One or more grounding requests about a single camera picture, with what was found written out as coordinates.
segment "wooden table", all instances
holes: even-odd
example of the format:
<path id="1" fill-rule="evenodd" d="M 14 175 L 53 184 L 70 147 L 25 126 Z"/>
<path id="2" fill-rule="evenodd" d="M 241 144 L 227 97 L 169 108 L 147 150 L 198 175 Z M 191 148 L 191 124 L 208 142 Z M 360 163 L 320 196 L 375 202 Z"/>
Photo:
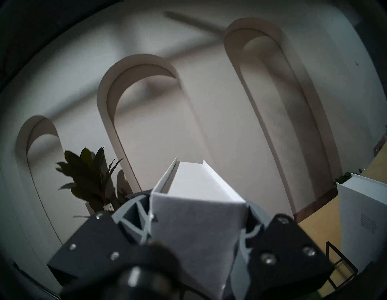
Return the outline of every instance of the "wooden table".
<path id="1" fill-rule="evenodd" d="M 361 175 L 387 183 L 387 145 L 380 150 L 378 155 Z M 324 253 L 325 243 L 327 241 L 330 241 L 340 250 L 341 224 L 339 196 L 336 196 L 333 200 L 305 220 L 301 221 L 298 225 L 310 236 L 310 238 L 317 244 L 317 246 L 320 247 L 321 250 L 323 250 Z M 331 251 L 329 251 L 329 256 L 333 262 L 339 260 L 339 257 L 331 254 Z M 339 285 L 350 275 L 350 269 L 348 269 L 346 265 L 342 264 L 339 265 L 337 270 L 332 273 L 331 279 L 336 285 Z M 334 289 L 331 284 L 326 282 L 319 290 L 319 293 L 321 296 L 326 296 L 333 291 Z"/>

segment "screw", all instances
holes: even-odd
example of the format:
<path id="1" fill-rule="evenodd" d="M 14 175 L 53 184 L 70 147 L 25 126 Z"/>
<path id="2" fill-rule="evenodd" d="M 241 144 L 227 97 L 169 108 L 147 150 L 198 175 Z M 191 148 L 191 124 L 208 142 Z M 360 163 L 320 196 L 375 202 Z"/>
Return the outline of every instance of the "screw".
<path id="1" fill-rule="evenodd" d="M 279 217 L 277 218 L 277 221 L 278 222 L 281 222 L 282 224 L 288 224 L 289 223 L 289 220 L 285 217 Z"/>
<path id="2" fill-rule="evenodd" d="M 273 253 L 263 253 L 261 261 L 266 265 L 274 266 L 277 263 L 277 258 Z"/>
<path id="3" fill-rule="evenodd" d="M 110 260 L 111 260 L 111 261 L 114 261 L 114 260 L 116 260 L 116 259 L 119 258 L 119 257 L 120 257 L 120 254 L 119 254 L 117 251 L 115 251 L 115 252 L 113 252 L 113 253 L 111 254 Z"/>
<path id="4" fill-rule="evenodd" d="M 308 247 L 308 246 L 306 246 L 306 247 L 303 247 L 302 248 L 302 252 L 304 252 L 304 254 L 306 255 L 306 256 L 309 256 L 309 257 L 313 257 L 313 256 L 316 256 L 316 250 L 314 250 L 312 247 Z"/>

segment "white book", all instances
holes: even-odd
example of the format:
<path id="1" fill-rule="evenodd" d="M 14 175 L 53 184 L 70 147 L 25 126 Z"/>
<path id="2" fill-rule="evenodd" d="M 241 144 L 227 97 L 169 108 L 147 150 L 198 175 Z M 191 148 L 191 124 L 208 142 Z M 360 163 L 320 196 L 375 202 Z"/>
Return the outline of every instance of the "white book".
<path id="1" fill-rule="evenodd" d="M 376 262 L 387 242 L 387 184 L 352 174 L 337 184 L 341 252 L 359 273 Z"/>
<path id="2" fill-rule="evenodd" d="M 186 284 L 220 299 L 247 212 L 239 196 L 205 161 L 178 162 L 151 192 L 152 239 L 179 258 Z"/>

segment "arched wall niche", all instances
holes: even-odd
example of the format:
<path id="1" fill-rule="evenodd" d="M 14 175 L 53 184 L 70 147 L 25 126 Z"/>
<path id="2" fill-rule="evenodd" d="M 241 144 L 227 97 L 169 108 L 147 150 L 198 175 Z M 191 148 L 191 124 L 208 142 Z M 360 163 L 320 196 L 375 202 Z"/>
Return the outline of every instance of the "arched wall niche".
<path id="1" fill-rule="evenodd" d="M 242 18 L 230 24 L 226 30 L 226 35 L 238 29 L 255 29 L 261 31 L 278 43 L 291 68 L 293 69 L 295 76 L 297 77 L 297 80 L 300 83 L 305 98 L 313 113 L 322 142 L 325 147 L 332 179 L 335 180 L 341 176 L 342 167 L 339 153 L 337 151 L 336 142 L 334 140 L 328 118 L 321 104 L 321 100 L 317 94 L 314 84 L 296 50 L 293 48 L 289 39 L 286 37 L 286 34 L 284 34 L 284 32 L 279 27 L 263 19 Z"/>
<path id="2" fill-rule="evenodd" d="M 35 243 L 34 245 L 37 247 L 36 251 L 41 253 L 41 256 L 39 256 L 41 262 L 43 265 L 46 265 L 49 259 L 60 248 L 62 243 L 52 227 L 40 201 L 27 160 L 27 149 L 29 149 L 28 141 L 31 132 L 33 128 L 44 119 L 44 116 L 36 115 L 28 118 L 24 122 L 16 138 L 15 160 L 22 183 L 21 188 L 24 189 L 28 199 L 28 201 L 23 202 L 22 207 L 23 209 L 28 210 L 28 214 L 26 214 L 26 216 L 30 219 L 27 220 L 27 223 L 35 223 L 38 228 L 40 228 L 40 231 L 36 234 L 39 235 L 39 240 L 44 242 Z"/>
<path id="3" fill-rule="evenodd" d="M 97 105 L 133 192 L 153 188 L 176 156 L 211 161 L 179 76 L 160 57 L 133 55 L 113 65 Z"/>
<path id="4" fill-rule="evenodd" d="M 285 35 L 272 24 L 253 18 L 237 20 L 228 28 L 224 45 L 296 213 L 331 189 L 332 178 L 341 174 L 320 99 Z"/>
<path id="5" fill-rule="evenodd" d="M 30 204 L 50 235 L 48 240 L 55 244 L 52 250 L 57 250 L 85 221 L 73 216 L 89 213 L 84 201 L 69 190 L 58 191 L 71 179 L 55 170 L 56 162 L 65 159 L 54 124 L 42 116 L 30 118 L 19 133 L 16 155 Z"/>

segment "small plant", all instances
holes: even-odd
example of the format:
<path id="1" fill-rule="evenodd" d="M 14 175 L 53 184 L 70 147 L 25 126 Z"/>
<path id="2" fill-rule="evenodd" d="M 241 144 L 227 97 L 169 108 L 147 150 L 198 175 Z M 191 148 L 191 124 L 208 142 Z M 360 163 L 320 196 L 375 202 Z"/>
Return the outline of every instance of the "small plant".
<path id="1" fill-rule="evenodd" d="M 71 151 L 65 151 L 65 159 L 66 162 L 57 163 L 59 168 L 56 170 L 72 177 L 73 182 L 61 186 L 59 190 L 70 189 L 74 196 L 87 201 L 95 212 L 103 210 L 103 206 L 111 202 L 105 194 L 106 185 L 122 159 L 111 167 L 113 160 L 106 172 L 102 171 L 105 160 L 103 147 L 96 154 L 84 148 L 80 156 Z"/>
<path id="2" fill-rule="evenodd" d="M 357 175 L 360 175 L 361 174 L 361 170 L 359 169 L 359 173 L 355 173 Z M 345 173 L 343 176 L 340 176 L 339 178 L 336 178 L 335 182 L 333 183 L 335 186 L 337 186 L 337 184 L 343 184 L 344 182 L 346 182 L 348 179 L 350 179 L 352 177 L 351 173 L 350 172 L 347 172 Z"/>

